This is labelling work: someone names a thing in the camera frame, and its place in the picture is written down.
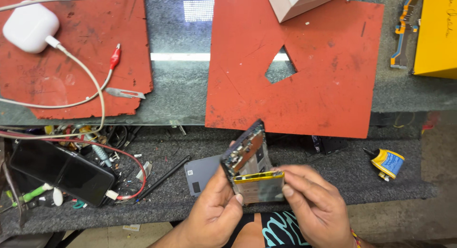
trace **yellow box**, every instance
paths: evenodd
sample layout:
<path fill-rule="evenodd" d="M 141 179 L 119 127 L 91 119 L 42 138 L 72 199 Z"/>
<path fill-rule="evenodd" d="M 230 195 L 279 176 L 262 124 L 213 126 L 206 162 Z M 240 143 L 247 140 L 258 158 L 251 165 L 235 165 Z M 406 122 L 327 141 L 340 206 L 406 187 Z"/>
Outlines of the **yellow box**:
<path fill-rule="evenodd" d="M 457 79 L 457 0 L 424 0 L 414 74 Z"/>

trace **triangular cutout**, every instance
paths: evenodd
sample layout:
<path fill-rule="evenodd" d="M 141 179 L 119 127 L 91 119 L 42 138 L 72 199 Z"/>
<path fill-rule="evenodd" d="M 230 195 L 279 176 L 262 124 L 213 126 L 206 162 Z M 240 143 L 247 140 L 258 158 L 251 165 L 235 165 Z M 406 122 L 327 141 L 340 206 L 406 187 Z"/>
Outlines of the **triangular cutout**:
<path fill-rule="evenodd" d="M 292 76 L 297 71 L 290 62 L 290 57 L 284 46 L 279 49 L 278 55 L 271 62 L 268 70 L 265 72 L 265 77 L 271 84 L 281 81 L 289 76 Z"/>

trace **fingernail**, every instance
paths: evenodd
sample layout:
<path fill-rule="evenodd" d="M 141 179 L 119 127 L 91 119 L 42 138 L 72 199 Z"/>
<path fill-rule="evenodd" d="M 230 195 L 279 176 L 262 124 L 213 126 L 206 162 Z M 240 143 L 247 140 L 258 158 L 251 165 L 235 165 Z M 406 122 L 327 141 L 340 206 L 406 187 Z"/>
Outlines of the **fingernail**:
<path fill-rule="evenodd" d="M 239 204 L 243 205 L 243 196 L 240 193 L 235 195 L 235 198 L 239 202 Z"/>
<path fill-rule="evenodd" d="M 293 189 L 288 184 L 285 184 L 283 186 L 283 194 L 285 197 L 291 197 L 293 195 Z"/>

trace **phone battery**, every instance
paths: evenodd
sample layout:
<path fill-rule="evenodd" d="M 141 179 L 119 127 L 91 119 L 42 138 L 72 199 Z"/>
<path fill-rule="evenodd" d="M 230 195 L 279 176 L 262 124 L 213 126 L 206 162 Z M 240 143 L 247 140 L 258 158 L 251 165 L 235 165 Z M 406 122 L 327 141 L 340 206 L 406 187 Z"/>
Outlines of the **phone battery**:
<path fill-rule="evenodd" d="M 284 172 L 271 171 L 233 178 L 245 204 L 283 201 Z"/>

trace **phone screen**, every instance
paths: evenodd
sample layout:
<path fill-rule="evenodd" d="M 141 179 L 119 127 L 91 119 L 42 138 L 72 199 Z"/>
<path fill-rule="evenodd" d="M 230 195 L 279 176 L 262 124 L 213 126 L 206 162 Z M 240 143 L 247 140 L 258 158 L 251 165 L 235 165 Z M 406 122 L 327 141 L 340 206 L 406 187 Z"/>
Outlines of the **phone screen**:
<path fill-rule="evenodd" d="M 114 176 L 80 155 L 41 140 L 22 140 L 11 166 L 25 174 L 98 206 L 114 183 Z"/>

